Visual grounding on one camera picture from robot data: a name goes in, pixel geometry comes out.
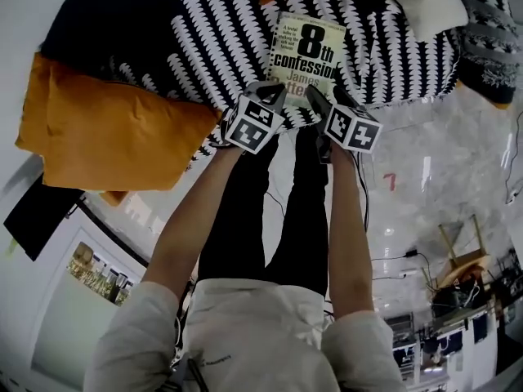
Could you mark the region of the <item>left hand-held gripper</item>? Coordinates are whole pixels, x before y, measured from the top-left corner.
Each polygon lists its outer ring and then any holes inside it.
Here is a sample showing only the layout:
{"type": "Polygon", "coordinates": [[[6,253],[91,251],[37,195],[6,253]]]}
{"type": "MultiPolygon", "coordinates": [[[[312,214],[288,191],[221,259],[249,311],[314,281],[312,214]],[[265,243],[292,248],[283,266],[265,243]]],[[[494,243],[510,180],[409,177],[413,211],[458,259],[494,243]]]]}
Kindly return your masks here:
{"type": "Polygon", "coordinates": [[[287,89],[283,83],[250,83],[227,115],[223,140],[250,154],[258,154],[283,125],[284,119],[279,113],[284,107],[286,95],[287,89]],[[257,102],[264,100],[268,100],[269,109],[257,102]]]}

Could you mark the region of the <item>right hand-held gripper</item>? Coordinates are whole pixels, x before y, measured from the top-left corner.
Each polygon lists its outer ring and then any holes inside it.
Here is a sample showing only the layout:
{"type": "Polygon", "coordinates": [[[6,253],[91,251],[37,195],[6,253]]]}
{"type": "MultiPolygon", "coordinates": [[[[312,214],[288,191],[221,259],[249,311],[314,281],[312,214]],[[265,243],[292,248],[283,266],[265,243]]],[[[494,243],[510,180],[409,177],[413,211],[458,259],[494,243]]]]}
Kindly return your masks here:
{"type": "Polygon", "coordinates": [[[333,88],[338,105],[332,105],[314,85],[306,88],[305,96],[320,121],[317,128],[345,151],[371,154],[382,132],[382,124],[366,111],[341,86],[333,88]]]}

